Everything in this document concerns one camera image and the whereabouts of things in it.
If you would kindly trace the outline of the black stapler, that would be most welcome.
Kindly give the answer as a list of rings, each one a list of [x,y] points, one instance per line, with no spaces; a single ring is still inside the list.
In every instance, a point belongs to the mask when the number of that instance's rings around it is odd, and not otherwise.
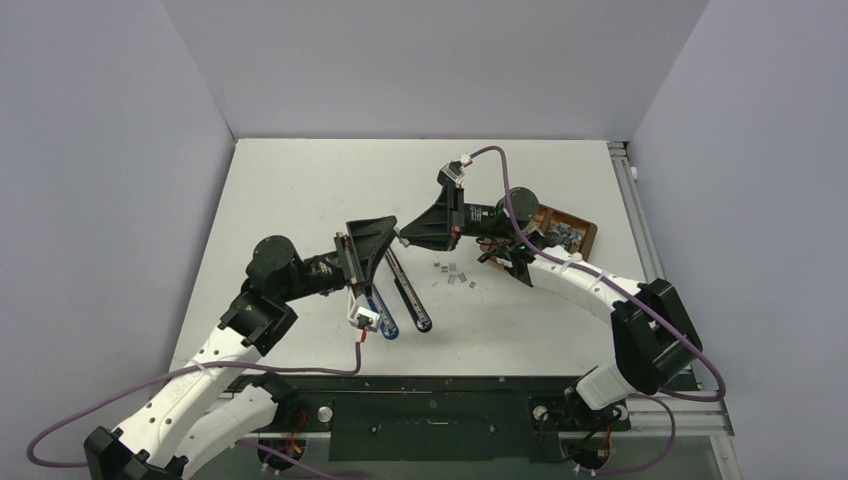
[[[430,332],[433,327],[432,319],[421,303],[397,255],[389,248],[385,253],[385,258],[394,277],[394,284],[416,329],[421,333]]]

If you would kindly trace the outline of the brown plastic tray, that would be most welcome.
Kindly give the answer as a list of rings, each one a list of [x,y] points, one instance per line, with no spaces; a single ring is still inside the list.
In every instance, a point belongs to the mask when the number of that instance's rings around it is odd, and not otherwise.
[[[517,248],[526,251],[526,246],[518,239],[511,226],[508,226],[508,236],[504,238],[479,238],[481,255],[478,262],[497,261],[493,253],[499,250]],[[583,218],[571,215],[564,211],[539,204],[532,220],[525,225],[525,235],[530,241],[536,243],[539,236],[544,236],[546,241],[555,246],[563,247],[568,254],[581,254],[588,259],[593,248],[598,227]]]

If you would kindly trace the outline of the blue stapler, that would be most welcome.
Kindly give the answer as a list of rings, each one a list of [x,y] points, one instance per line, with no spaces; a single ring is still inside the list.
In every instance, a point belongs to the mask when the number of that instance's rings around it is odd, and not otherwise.
[[[372,287],[372,294],[368,297],[368,303],[371,309],[380,316],[380,332],[383,338],[386,340],[397,339],[399,327],[376,285]]]

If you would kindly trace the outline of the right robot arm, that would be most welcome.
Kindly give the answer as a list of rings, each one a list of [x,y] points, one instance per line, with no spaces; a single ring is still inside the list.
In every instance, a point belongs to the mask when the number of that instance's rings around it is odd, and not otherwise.
[[[589,428],[609,405],[666,387],[695,360],[702,344],[669,282],[603,272],[541,233],[535,222],[539,210],[536,195],[523,187],[490,206],[467,203],[462,188],[447,185],[400,237],[432,251],[452,251],[464,237],[487,240],[480,262],[496,261],[516,280],[582,307],[610,330],[612,359],[583,375],[564,403],[567,419]]]

